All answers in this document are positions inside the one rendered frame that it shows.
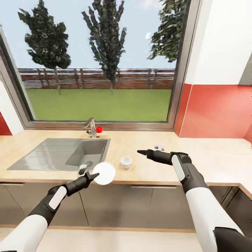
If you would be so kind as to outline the coffee cup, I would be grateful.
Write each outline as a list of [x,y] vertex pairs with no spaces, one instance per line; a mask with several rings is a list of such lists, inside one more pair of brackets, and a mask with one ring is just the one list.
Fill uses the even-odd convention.
[[124,168],[129,168],[131,166],[131,159],[129,157],[124,157],[121,159],[121,165]]

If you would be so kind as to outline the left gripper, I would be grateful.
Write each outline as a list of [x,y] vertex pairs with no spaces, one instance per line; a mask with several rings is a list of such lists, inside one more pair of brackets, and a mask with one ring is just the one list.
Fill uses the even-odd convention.
[[94,178],[97,177],[98,175],[100,175],[100,173],[90,175],[89,171],[87,171],[87,172],[84,173],[84,176],[74,180],[74,183],[77,186],[77,192],[79,190],[84,189],[84,188],[85,189],[88,188],[91,181],[94,180]]

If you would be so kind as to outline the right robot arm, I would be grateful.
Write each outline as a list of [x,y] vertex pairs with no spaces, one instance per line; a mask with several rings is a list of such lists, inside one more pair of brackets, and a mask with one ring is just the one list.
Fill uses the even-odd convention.
[[187,153],[165,153],[161,144],[154,150],[138,150],[155,162],[174,166],[182,183],[197,238],[203,252],[252,252],[252,239],[244,236],[205,183]]

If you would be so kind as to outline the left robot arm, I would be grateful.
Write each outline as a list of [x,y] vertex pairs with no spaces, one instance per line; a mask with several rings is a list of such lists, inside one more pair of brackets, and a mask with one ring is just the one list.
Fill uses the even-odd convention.
[[58,211],[61,201],[79,190],[88,188],[89,184],[100,173],[89,174],[87,165],[81,165],[77,179],[62,183],[50,189],[47,196],[33,209],[2,242],[0,252],[36,252],[45,231]]

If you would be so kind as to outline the saucer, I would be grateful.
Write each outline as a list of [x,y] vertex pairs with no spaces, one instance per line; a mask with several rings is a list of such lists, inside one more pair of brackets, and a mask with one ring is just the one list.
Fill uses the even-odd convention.
[[105,185],[114,180],[116,172],[111,163],[101,162],[93,169],[93,174],[96,173],[100,173],[100,175],[94,178],[95,182],[100,185]]

